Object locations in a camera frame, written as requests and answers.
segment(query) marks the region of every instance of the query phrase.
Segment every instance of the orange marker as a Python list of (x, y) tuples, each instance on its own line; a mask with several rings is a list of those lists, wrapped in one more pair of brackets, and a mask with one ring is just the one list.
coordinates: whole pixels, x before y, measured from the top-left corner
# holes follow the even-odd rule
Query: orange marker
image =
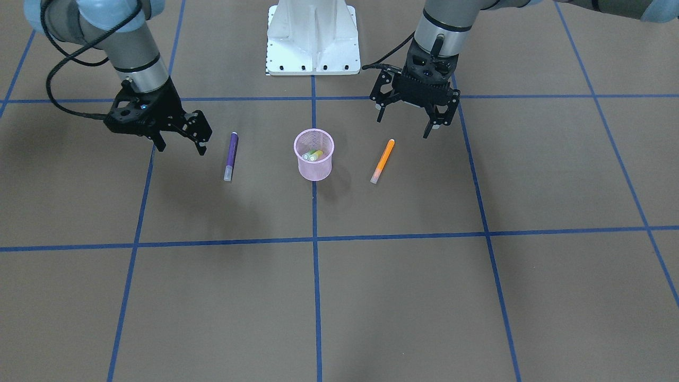
[(384, 169), (384, 165), (386, 164), (386, 161), (389, 159), (389, 154), (391, 154), (391, 149), (394, 148), (394, 143), (395, 143), (395, 141), (393, 139), (389, 139), (389, 142), (386, 144), (386, 147), (384, 148), (384, 152), (382, 153), (382, 157), (380, 158), (380, 162), (378, 163), (378, 166), (375, 169), (375, 172), (373, 173), (373, 177), (372, 177), (372, 179), (370, 179), (370, 183), (372, 183), (372, 184), (378, 183), (378, 179), (380, 178), (380, 175), (382, 174), (382, 170)]

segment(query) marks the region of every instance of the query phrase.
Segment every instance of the white mounting plate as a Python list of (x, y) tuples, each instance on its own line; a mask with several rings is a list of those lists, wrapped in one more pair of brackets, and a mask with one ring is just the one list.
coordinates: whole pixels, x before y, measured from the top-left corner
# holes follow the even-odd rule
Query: white mounting plate
[[(273, 5), (269, 8), (268, 25), (271, 25), (277, 7)], [(346, 7), (353, 20), (353, 25), (348, 28), (356, 29), (356, 9), (351, 5)], [(310, 33), (318, 33), (315, 25), (310, 27), (313, 27)], [(314, 36), (312, 41), (318, 41), (318, 36)], [(304, 50), (290, 39), (268, 38), (266, 75), (349, 75), (357, 74), (360, 70), (358, 37), (335, 39), (320, 52)]]

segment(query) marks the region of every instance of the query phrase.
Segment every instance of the pen holder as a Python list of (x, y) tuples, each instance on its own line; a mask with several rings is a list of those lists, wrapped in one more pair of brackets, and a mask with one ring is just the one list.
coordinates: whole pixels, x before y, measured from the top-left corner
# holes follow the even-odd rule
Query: pen holder
[[(330, 134), (319, 128), (302, 131), (293, 145), (297, 156), (297, 167), (304, 179), (319, 181), (330, 175), (333, 169), (332, 156), (335, 142)], [(315, 161), (304, 160), (302, 156), (311, 150), (320, 150), (323, 155)]]

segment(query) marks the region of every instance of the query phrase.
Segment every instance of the purple marker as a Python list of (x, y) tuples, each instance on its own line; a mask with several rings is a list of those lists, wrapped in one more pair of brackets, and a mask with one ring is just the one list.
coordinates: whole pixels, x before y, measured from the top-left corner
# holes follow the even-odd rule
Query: purple marker
[(226, 171), (224, 172), (225, 181), (231, 181), (231, 176), (234, 174), (234, 164), (236, 163), (237, 148), (238, 148), (238, 134), (231, 133), (231, 143), (229, 143), (229, 156), (226, 159)]

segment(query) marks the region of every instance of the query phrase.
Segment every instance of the black cable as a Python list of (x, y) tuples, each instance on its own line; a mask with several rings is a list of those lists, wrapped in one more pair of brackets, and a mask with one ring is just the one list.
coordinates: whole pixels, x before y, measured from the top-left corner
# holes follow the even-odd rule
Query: black cable
[[(61, 54), (64, 56), (68, 56), (69, 53), (65, 50), (63, 50), (57, 43), (54, 41), (54, 38), (52, 37), (52, 34), (50, 33), (49, 29), (47, 28), (47, 22), (45, 21), (45, 14), (47, 13), (47, 8), (50, 6), (50, 4), (53, 2), (53, 0), (45, 0), (43, 5), (40, 7), (40, 25), (43, 27), (43, 31), (45, 32), (45, 36), (47, 37), (48, 40), (50, 40), (50, 43), (52, 43), (52, 46), (54, 46)], [(74, 58), (72, 60), (75, 63), (78, 63), (80, 65), (84, 65), (86, 67), (98, 67), (101, 65), (104, 65), (105, 63), (109, 62), (109, 58), (104, 58), (103, 60), (99, 61), (98, 63), (88, 63), (86, 61), (81, 61), (78, 60), (77, 58)]]
[(101, 36), (97, 37), (96, 39), (92, 40), (91, 42), (87, 43), (87, 45), (83, 46), (82, 48), (76, 50), (75, 52), (69, 54), (66, 56), (63, 60), (61, 60), (48, 74), (47, 80), (45, 81), (45, 89), (47, 90), (47, 96), (50, 98), (50, 101), (59, 108), (61, 111), (65, 111), (68, 114), (73, 114), (74, 116), (79, 116), (79, 117), (85, 117), (85, 118), (91, 118), (93, 120), (104, 120), (106, 118), (106, 114), (92, 114), (92, 113), (82, 113), (80, 111), (73, 111), (70, 109), (67, 109), (66, 107), (63, 107), (62, 105), (59, 104), (59, 102), (56, 101), (54, 96), (52, 95), (52, 78), (54, 75), (56, 75), (56, 72), (58, 72), (64, 65), (66, 65), (69, 61), (72, 61), (75, 57), (79, 56), (86, 50), (94, 47), (96, 44), (99, 44), (100, 42), (104, 41), (106, 38), (108, 38), (110, 35), (114, 34), (118, 29), (122, 28), (127, 24), (128, 22), (132, 21), (133, 18), (136, 17), (136, 15), (141, 11), (141, 0), (136, 0), (136, 7), (132, 11), (132, 13), (123, 21), (121, 21), (118, 25), (113, 27), (112, 29), (109, 29), (106, 33), (102, 34)]
[(386, 60), (391, 56), (392, 54), (396, 53), (397, 50), (401, 49), (405, 44), (408, 44), (408, 41), (410, 41), (413, 37), (415, 37), (415, 32), (411, 33), (410, 36), (408, 36), (407, 39), (405, 39), (404, 42), (400, 43), (399, 46), (395, 47), (394, 49), (391, 50), (391, 52), (387, 53), (384, 55), (384, 57), (380, 58), (379, 60), (375, 61), (374, 63), (368, 64), (368, 65), (363, 65), (361, 67), (362, 70), (366, 69), (379, 69), (381, 65), (378, 65), (382, 61)]

